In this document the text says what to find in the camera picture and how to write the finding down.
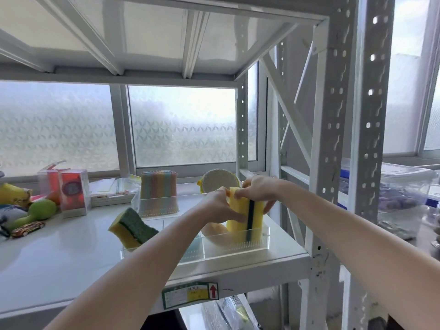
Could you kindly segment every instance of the shelf label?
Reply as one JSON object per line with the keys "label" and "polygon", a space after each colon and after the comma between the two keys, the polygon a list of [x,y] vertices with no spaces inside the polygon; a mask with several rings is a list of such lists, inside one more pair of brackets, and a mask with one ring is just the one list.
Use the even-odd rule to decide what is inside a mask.
{"label": "shelf label", "polygon": [[218,284],[195,282],[162,290],[164,310],[200,300],[218,300]]}

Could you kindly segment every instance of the forearm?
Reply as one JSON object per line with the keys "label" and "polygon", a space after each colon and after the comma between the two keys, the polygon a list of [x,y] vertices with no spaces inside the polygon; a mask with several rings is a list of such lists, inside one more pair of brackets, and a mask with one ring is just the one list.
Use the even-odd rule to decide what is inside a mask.
{"label": "forearm", "polygon": [[192,209],[72,302],[47,330],[138,330],[205,222]]}
{"label": "forearm", "polygon": [[438,261],[315,194],[286,181],[277,183],[277,199],[312,229],[405,329],[438,327]]}

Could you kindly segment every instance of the hand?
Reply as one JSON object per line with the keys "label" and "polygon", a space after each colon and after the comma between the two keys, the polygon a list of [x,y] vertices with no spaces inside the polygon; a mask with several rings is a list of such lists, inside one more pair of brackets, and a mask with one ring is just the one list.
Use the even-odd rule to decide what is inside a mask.
{"label": "hand", "polygon": [[241,189],[236,190],[234,197],[236,199],[248,198],[254,201],[267,201],[263,213],[270,211],[276,200],[276,182],[273,177],[254,175],[243,182]]}
{"label": "hand", "polygon": [[195,206],[195,210],[198,211],[197,216],[204,223],[223,223],[228,220],[245,222],[246,217],[232,210],[226,202],[226,197],[229,195],[229,190],[224,187],[209,192],[205,199]]}

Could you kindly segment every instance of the red arrow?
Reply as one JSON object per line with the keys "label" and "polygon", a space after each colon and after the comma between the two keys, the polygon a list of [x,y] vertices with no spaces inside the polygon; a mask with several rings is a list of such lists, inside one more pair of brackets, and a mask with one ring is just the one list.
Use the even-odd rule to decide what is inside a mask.
{"label": "red arrow", "polygon": [[214,285],[211,285],[211,288],[209,290],[211,291],[212,299],[215,299],[217,288]]}

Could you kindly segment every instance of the green toy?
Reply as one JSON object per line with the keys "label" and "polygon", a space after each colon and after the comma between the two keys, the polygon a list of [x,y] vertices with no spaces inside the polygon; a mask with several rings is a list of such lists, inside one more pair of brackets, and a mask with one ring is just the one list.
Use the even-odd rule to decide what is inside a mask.
{"label": "green toy", "polygon": [[55,215],[57,210],[56,204],[49,199],[43,199],[36,201],[29,207],[28,216],[24,216],[15,221],[8,222],[4,224],[9,232],[14,229],[20,228],[25,224],[37,221],[37,220],[47,220]]}

